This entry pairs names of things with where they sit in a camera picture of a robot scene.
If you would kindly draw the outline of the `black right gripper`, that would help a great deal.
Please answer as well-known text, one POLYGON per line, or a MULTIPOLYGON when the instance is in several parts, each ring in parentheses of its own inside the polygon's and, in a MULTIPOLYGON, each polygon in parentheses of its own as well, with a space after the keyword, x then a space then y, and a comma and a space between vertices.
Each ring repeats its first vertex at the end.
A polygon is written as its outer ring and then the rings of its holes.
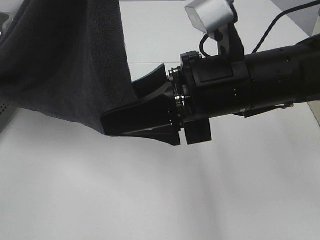
POLYGON ((244 59, 231 60, 226 55, 202 58, 192 51, 182 54, 180 60, 181 65, 171 69, 169 77, 161 64, 134 81, 139 100, 104 113, 100 118, 104 134, 179 146, 183 128, 187 144, 192 145, 212 140, 211 118, 252 108, 252 79, 244 59))

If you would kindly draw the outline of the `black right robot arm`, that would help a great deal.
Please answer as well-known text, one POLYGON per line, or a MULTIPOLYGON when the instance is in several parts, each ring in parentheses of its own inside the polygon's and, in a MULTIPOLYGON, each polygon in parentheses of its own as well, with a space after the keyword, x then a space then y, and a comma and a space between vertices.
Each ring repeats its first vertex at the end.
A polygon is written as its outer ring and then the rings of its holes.
POLYGON ((132 84, 138 99, 102 114, 107 136, 153 139, 189 145, 212 139, 210 119, 249 118, 320 98, 320 38, 293 46, 241 55, 181 55, 181 66, 160 65, 132 84))

